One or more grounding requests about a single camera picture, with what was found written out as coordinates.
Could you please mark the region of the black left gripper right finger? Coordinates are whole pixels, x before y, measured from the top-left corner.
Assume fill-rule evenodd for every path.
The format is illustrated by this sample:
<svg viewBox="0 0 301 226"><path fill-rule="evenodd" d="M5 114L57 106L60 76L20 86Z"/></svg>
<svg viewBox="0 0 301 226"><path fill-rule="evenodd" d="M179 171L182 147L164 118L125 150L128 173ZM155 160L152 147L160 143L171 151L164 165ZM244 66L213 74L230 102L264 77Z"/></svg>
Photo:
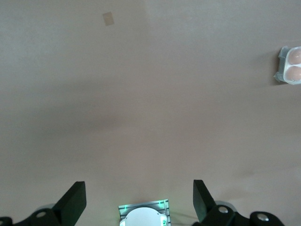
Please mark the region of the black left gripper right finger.
<svg viewBox="0 0 301 226"><path fill-rule="evenodd" d="M225 204L216 204L203 180L193 181L193 206L198 222L192 226L285 226L269 212L254 211L246 218Z"/></svg>

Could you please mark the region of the brown egg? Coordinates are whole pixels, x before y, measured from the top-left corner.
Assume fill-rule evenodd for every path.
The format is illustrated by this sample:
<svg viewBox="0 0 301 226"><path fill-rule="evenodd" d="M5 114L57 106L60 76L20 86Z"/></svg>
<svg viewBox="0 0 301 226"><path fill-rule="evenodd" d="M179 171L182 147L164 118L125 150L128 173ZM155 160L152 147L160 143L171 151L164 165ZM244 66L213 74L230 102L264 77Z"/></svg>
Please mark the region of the brown egg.
<svg viewBox="0 0 301 226"><path fill-rule="evenodd" d="M301 64L301 48L293 48L288 55L288 61L291 65Z"/></svg>
<svg viewBox="0 0 301 226"><path fill-rule="evenodd" d="M301 67L291 66L285 73L285 77L288 81L300 81L301 80Z"/></svg>

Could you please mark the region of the clear plastic egg box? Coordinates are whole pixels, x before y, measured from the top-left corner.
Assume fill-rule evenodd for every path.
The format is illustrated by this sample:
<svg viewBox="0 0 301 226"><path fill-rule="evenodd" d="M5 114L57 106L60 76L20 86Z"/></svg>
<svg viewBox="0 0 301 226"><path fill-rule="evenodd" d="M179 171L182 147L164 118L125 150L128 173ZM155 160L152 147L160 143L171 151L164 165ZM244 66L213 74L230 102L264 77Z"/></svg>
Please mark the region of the clear plastic egg box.
<svg viewBox="0 0 301 226"><path fill-rule="evenodd" d="M298 66L301 67L301 64L298 65L291 65L289 64L288 61L288 55L290 53L290 51L293 48L288 48L287 46L282 47L282 49L279 52L278 58L279 58L279 67L278 67L278 71L276 72L276 74L274 75L274 78L278 81L278 82L284 82L290 85L300 85L301 84L301 80L300 81L288 81L285 77L285 73L288 70L289 67L291 66Z"/></svg>

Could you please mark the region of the brown square tape patch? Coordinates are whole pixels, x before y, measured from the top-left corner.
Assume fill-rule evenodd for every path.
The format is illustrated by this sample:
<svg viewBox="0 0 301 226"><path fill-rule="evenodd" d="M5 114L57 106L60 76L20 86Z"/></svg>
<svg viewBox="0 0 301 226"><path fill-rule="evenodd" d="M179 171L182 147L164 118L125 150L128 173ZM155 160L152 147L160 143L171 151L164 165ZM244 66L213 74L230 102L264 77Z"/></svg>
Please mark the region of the brown square tape patch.
<svg viewBox="0 0 301 226"><path fill-rule="evenodd" d="M103 19L104 19L104 24L106 26L113 25L114 24L114 19L113 19L113 14L112 12L107 12L103 14Z"/></svg>

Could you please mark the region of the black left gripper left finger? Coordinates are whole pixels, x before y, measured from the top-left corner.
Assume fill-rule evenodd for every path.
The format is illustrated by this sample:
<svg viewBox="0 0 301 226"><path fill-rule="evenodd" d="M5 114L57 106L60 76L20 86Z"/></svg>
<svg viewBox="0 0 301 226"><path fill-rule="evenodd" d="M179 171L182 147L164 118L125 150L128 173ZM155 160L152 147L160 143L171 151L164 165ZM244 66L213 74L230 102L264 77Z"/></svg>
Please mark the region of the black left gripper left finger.
<svg viewBox="0 0 301 226"><path fill-rule="evenodd" d="M37 210L17 223L10 217L0 217L0 226L75 226L86 206L86 185L78 181L52 208Z"/></svg>

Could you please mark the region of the aluminium left arm base plate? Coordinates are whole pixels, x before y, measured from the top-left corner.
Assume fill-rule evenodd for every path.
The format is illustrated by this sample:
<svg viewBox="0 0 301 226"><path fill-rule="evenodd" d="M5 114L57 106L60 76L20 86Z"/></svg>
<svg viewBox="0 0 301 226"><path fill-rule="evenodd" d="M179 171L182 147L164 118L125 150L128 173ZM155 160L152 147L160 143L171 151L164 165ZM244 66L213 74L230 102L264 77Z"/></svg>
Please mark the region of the aluminium left arm base plate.
<svg viewBox="0 0 301 226"><path fill-rule="evenodd" d="M168 199L119 206L119 226L171 226Z"/></svg>

